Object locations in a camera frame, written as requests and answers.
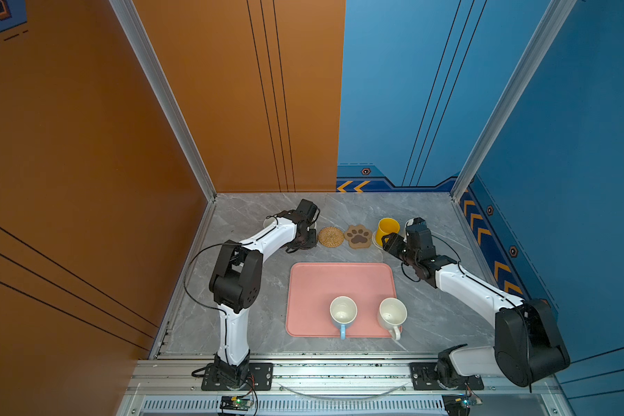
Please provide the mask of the woven rattan round coaster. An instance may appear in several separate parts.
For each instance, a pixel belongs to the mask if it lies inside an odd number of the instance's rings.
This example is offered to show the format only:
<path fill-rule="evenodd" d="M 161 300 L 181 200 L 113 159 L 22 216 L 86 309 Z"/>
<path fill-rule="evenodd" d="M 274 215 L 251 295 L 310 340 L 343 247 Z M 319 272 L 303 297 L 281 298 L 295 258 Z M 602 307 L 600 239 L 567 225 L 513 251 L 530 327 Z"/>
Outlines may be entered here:
<path fill-rule="evenodd" d="M 345 241 L 344 233 L 337 227 L 325 227 L 317 234 L 318 242 L 327 248 L 336 248 Z"/>

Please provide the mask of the yellow mug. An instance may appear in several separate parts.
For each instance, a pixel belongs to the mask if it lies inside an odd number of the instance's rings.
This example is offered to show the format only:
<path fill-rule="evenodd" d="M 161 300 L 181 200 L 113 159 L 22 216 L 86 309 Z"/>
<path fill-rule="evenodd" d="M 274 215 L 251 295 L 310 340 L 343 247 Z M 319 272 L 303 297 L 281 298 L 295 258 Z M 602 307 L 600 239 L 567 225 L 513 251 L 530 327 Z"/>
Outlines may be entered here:
<path fill-rule="evenodd" d="M 374 233 L 375 243 L 379 247 L 383 247 L 382 239 L 392 233 L 398 234 L 400 232 L 400 223 L 393 218 L 382 218 L 378 225 L 377 230 Z"/>

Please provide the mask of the cork paw print coaster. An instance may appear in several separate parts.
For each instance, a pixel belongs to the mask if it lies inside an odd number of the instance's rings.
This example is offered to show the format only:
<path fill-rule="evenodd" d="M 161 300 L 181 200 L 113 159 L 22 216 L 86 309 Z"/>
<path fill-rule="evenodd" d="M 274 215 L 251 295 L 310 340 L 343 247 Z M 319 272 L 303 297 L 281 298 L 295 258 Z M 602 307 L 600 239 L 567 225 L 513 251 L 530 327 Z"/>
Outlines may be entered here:
<path fill-rule="evenodd" d="M 344 232 L 344 237 L 353 250 L 369 248 L 372 245 L 372 235 L 371 230 L 364 225 L 350 225 Z"/>

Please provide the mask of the purple mug white inside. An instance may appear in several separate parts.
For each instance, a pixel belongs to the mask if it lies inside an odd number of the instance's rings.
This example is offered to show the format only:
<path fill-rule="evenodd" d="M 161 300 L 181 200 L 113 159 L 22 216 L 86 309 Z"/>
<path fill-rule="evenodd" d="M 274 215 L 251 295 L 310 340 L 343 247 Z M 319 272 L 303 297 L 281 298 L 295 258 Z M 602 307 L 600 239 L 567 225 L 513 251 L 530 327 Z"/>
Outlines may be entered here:
<path fill-rule="evenodd" d="M 278 218 L 277 217 L 268 217 L 263 222 L 263 228 L 265 228 L 265 230 L 273 229 L 277 225 L 278 225 Z"/>

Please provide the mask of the white rainbow stitched coaster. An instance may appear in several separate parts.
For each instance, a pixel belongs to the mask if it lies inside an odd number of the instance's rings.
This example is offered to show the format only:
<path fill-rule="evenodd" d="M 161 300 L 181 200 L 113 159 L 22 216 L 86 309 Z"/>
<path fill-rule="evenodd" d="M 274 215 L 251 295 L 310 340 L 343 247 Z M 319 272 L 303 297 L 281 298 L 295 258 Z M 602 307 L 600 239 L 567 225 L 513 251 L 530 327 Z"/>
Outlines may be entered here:
<path fill-rule="evenodd" d="M 381 250 L 381 251 L 384 251 L 384 249 L 383 249 L 382 245 L 380 245 L 380 244 L 379 244 L 379 242 L 377 241 L 377 239 L 376 239 L 376 236 L 375 236 L 375 235 L 373 235 L 373 236 L 372 236 L 372 244 L 373 244 L 373 246 L 375 246 L 377 249 L 379 249 L 379 250 Z"/>

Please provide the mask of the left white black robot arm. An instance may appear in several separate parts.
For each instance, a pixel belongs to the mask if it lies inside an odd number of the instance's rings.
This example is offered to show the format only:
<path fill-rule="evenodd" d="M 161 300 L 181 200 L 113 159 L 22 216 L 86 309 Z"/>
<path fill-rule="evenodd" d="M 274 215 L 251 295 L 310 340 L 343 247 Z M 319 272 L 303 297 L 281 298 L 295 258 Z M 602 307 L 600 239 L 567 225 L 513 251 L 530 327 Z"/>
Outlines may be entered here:
<path fill-rule="evenodd" d="M 253 236 L 221 245 L 209 282 L 220 317 L 219 347 L 211 365 L 219 382 L 240 388 L 248 381 L 249 313 L 261 289 L 263 264 L 281 248 L 293 253 L 316 247 L 319 213 L 316 204 L 303 199 L 297 208 L 269 216 Z"/>

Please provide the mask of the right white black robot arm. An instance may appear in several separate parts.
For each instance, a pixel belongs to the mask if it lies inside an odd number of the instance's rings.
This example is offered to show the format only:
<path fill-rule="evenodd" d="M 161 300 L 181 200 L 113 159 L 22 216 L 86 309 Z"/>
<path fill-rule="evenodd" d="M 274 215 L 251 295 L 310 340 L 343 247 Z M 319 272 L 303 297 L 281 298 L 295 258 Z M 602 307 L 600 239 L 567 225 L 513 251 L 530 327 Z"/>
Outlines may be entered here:
<path fill-rule="evenodd" d="M 438 253 L 423 218 L 409 220 L 404 236 L 392 232 L 379 241 L 384 251 L 413 268 L 419 280 L 454 296 L 494 329 L 493 346 L 461 344 L 438 354 L 435 372 L 443 388 L 458 388 L 470 376 L 502 376 L 527 388 L 570 367 L 549 303 L 502 291 L 468 272 L 459 256 Z"/>

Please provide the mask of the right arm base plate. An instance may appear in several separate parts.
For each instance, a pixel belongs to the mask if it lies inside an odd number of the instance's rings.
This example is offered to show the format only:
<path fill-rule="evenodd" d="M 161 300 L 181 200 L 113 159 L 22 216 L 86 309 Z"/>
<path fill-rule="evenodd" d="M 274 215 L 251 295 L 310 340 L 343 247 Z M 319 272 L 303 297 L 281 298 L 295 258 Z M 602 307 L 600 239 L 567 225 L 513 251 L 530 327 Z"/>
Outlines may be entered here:
<path fill-rule="evenodd" d="M 485 389 L 480 376 L 460 376 L 444 363 L 413 362 L 409 364 L 409 369 L 416 391 Z"/>

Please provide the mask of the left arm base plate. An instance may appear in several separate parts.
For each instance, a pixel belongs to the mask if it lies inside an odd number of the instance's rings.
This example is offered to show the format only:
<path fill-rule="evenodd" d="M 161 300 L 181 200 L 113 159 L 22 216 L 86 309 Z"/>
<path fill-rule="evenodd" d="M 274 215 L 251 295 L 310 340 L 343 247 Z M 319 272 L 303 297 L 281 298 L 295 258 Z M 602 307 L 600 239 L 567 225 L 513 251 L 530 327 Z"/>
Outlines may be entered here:
<path fill-rule="evenodd" d="M 210 364 L 204 373 L 203 391 L 270 391 L 274 366 L 271 362 L 248 363 L 246 366 L 228 366 L 224 363 Z"/>

